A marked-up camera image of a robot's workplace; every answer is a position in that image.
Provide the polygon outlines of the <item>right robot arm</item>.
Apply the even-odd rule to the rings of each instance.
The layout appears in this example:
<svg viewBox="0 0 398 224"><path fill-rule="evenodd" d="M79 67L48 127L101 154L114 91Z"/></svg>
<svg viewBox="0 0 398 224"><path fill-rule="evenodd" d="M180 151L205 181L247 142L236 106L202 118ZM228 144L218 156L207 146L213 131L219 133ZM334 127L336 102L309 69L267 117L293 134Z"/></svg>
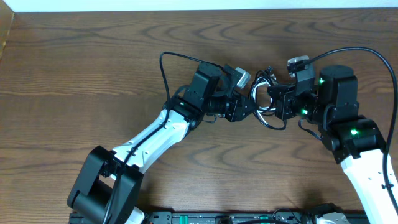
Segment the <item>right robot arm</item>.
<svg viewBox="0 0 398 224"><path fill-rule="evenodd" d="M325 67L317 85L313 69L300 74L306 80L268 87L275 115L283 121L300 116L318 125L323 145L352 183L369 222L397 223L387 192L397 194L397 179L390 162L382 167L386 141L377 124L358 113L358 79L353 69Z"/></svg>

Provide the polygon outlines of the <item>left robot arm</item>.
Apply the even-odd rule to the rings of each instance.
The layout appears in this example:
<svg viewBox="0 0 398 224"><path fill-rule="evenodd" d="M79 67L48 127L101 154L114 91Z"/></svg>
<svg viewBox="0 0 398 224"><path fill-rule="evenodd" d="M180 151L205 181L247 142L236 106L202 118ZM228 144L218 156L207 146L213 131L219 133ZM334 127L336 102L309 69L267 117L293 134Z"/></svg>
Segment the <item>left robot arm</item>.
<svg viewBox="0 0 398 224"><path fill-rule="evenodd" d="M110 151L97 146L88 154L67 205L91 223L142 223L146 215L136 203L145 172L204 116L237 122L251 114L254 102L237 92L250 78L239 67L199 64L191 84L181 86L146 129Z"/></svg>

